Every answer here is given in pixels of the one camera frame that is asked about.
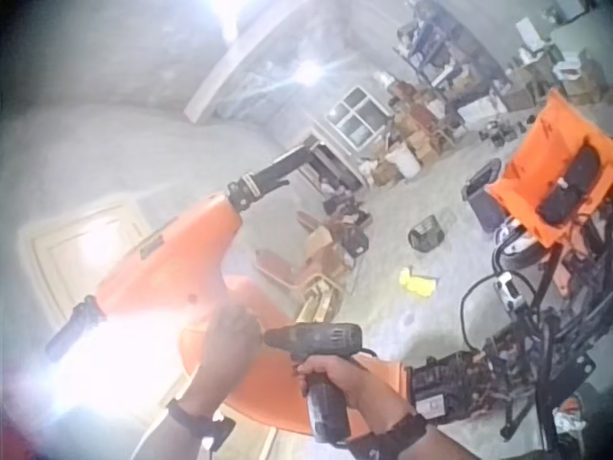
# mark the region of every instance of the cordless drill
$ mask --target cordless drill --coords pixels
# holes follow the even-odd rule
[[[264,342],[296,362],[313,355],[349,359],[362,350],[362,330],[355,324],[297,323],[266,332]],[[326,374],[306,376],[306,404],[317,442],[337,444],[351,435],[345,395]]]

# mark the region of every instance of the human hand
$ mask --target human hand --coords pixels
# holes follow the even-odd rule
[[[306,375],[326,374],[347,399],[349,407],[356,409],[374,433],[391,429],[407,413],[415,409],[387,383],[339,356],[311,356],[297,368],[303,391]]]
[[[260,324],[245,307],[217,309],[207,328],[202,361],[179,405],[192,415],[212,417],[245,377],[260,346]]]

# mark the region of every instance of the yellow object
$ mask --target yellow object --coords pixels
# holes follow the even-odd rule
[[[421,297],[430,297],[437,288],[437,280],[415,276],[411,274],[410,268],[403,268],[400,271],[398,282],[409,292]]]

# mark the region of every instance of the orange plastic body panel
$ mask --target orange plastic body panel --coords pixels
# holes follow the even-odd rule
[[[544,222],[536,209],[564,175],[580,148],[588,144],[600,156],[602,171],[577,210],[593,214],[613,185],[613,140],[552,91],[526,140],[488,192],[545,247],[569,237],[572,219],[562,225]]]
[[[248,279],[224,281],[221,262],[240,226],[240,216],[224,195],[206,199],[125,256],[98,289],[101,310],[107,316],[188,311],[186,320],[192,325],[183,330],[179,349],[189,374],[201,360],[208,318],[215,308],[242,303],[258,317],[264,330],[291,324]],[[373,358],[362,361],[406,396],[406,372],[400,363]],[[264,425],[310,434],[307,401],[292,365],[288,353],[262,347],[250,374],[226,403]],[[364,421],[351,412],[352,434],[366,433]]]

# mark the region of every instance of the ceiling beam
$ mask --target ceiling beam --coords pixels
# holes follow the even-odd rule
[[[213,70],[200,84],[183,113],[192,123],[208,119],[215,110],[221,89],[249,56],[287,19],[304,13],[311,0],[288,0],[274,4],[244,34],[238,36]]]

